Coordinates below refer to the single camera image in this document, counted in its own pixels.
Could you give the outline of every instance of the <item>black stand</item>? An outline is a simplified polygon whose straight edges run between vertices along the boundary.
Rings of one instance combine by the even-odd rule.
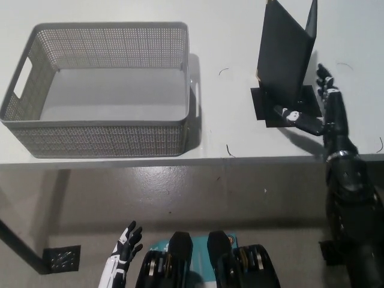
[[[289,127],[280,115],[274,111],[276,103],[267,95],[263,88],[251,88],[252,100],[256,118],[258,121],[265,121],[268,128],[271,127]],[[319,104],[316,100],[316,95],[313,92],[311,85],[305,85],[302,88],[302,94],[296,104],[289,109],[303,112],[313,117],[321,117],[322,113]]]
[[[0,240],[39,274],[79,270],[80,246],[46,248],[43,251],[43,257],[39,257],[1,220]]]
[[[287,127],[274,106],[321,117],[311,86],[303,86],[317,35],[317,0],[312,0],[305,29],[278,0],[267,0],[256,77],[251,88],[257,120],[267,127]]]

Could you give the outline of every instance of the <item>white robotic hand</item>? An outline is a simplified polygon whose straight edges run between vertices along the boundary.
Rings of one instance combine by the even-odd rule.
[[[98,288],[124,288],[127,272],[133,257],[143,248],[143,244],[135,245],[142,238],[142,227],[135,231],[136,222],[124,230],[111,256],[107,259]]]

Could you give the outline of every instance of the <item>robotic hand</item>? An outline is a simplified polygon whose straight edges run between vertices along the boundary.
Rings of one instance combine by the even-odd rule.
[[[334,78],[319,64],[317,84],[325,115],[321,121],[275,106],[292,126],[323,135],[326,149],[326,215],[335,249],[346,264],[353,288],[384,287],[384,208],[367,167],[349,139],[343,96]]]
[[[136,253],[143,248],[143,244],[135,247],[142,238],[143,230],[139,227],[133,231],[135,227],[136,222],[132,221],[124,230],[111,256],[107,259],[98,288],[125,288],[130,263]]]

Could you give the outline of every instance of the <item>basket handle hole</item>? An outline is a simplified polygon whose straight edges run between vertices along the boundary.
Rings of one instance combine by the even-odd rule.
[[[20,99],[24,93],[25,85],[28,80],[29,74],[32,70],[32,62],[27,58],[24,62],[24,66],[22,68],[22,71],[20,72],[20,76],[17,79],[17,83],[13,89],[13,92],[15,93],[16,97]]]

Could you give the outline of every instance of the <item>mesh basket wall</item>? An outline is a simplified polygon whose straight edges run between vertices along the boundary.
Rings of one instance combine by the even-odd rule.
[[[55,73],[79,68],[177,68],[189,83],[189,43],[182,23],[62,23],[35,28],[23,94],[5,96],[1,119],[38,158],[173,156],[184,152],[186,121],[50,124],[40,119]]]

